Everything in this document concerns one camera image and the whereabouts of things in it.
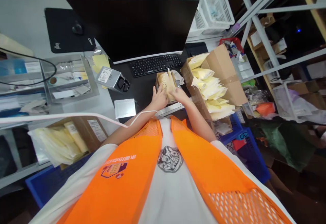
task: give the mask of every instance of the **white cable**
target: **white cable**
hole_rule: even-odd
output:
[[[156,110],[151,111],[142,111],[140,112],[136,118],[132,121],[132,123],[127,126],[125,124],[119,123],[113,119],[110,119],[104,115],[96,114],[96,113],[67,113],[67,114],[54,114],[54,115],[34,115],[34,116],[22,116],[22,117],[7,117],[7,118],[0,118],[0,124],[6,124],[6,123],[18,123],[18,122],[27,122],[27,121],[34,121],[34,120],[45,120],[45,119],[59,119],[59,118],[66,118],[66,117],[77,117],[77,116],[95,116],[101,119],[104,119],[106,121],[109,121],[113,124],[129,128],[132,126],[132,124],[136,121],[138,116],[142,113],[149,113],[149,112],[156,112]]]

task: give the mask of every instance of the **white t-shirt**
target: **white t-shirt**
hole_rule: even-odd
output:
[[[162,150],[138,223],[217,223],[202,199],[174,142],[170,130],[170,119],[160,119],[160,123],[163,132]],[[257,180],[237,156],[230,153],[219,141],[213,141],[211,144],[227,155],[247,177],[279,206],[289,220],[295,223],[278,198]],[[117,145],[115,144],[107,144],[99,148],[82,168],[69,177],[65,185],[37,213],[30,224],[57,223],[71,205],[80,198],[96,172],[116,148]]]

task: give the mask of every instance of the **keyboard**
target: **keyboard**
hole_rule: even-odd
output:
[[[179,55],[163,55],[129,62],[135,78],[169,69],[181,67]]]

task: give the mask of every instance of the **hand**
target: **hand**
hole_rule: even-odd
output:
[[[169,102],[167,98],[166,91],[162,89],[163,85],[160,84],[160,87],[158,91],[156,92],[155,86],[153,86],[153,97],[152,101],[149,105],[151,110],[159,111],[167,106],[167,103]]]
[[[171,92],[171,95],[174,96],[174,98],[179,102],[182,103],[182,105],[188,105],[191,100],[187,96],[187,94],[180,88],[176,88],[175,91]]]

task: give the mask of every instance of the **black monitor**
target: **black monitor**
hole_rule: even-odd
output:
[[[199,0],[67,0],[113,63],[181,54]]]

